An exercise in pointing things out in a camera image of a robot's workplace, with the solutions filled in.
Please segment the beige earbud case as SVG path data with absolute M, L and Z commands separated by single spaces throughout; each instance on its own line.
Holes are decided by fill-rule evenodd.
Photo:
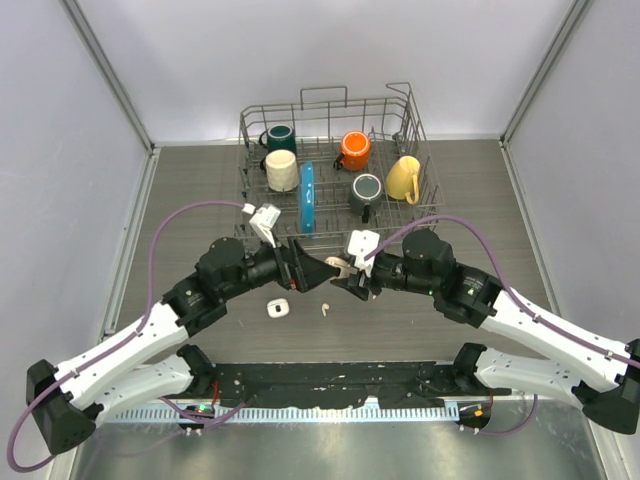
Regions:
M 348 278 L 356 272 L 356 269 L 350 265 L 349 261 L 341 257 L 329 256 L 325 258 L 324 262 L 334 269 L 335 275 L 333 279 Z

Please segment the white earbud charging case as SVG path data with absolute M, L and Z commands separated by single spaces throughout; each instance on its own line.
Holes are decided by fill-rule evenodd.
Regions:
M 266 305 L 266 311 L 272 319 L 283 318 L 290 313 L 289 302 L 285 298 L 271 300 Z

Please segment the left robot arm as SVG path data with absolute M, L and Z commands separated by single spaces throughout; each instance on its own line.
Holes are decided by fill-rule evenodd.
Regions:
M 75 448 L 108 418 L 138 403 L 183 392 L 205 397 L 213 366 L 187 341 L 224 317 L 228 301 L 271 283 L 306 293 L 338 272 L 296 240 L 266 243 L 253 253 L 237 239 L 214 241 L 194 272 L 137 321 L 72 359 L 42 359 L 28 368 L 27 411 L 48 452 Z

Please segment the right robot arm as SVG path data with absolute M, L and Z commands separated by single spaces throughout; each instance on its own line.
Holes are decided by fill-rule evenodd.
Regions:
M 431 230 L 409 233 L 401 255 L 378 247 L 372 231 L 354 231 L 345 252 L 329 257 L 332 282 L 362 300 L 390 289 L 427 295 L 436 311 L 539 353 L 506 354 L 466 343 L 451 380 L 465 395 L 511 389 L 562 401 L 610 431 L 633 435 L 639 422 L 639 343 L 583 329 L 545 310 L 501 279 L 458 262 L 450 244 Z

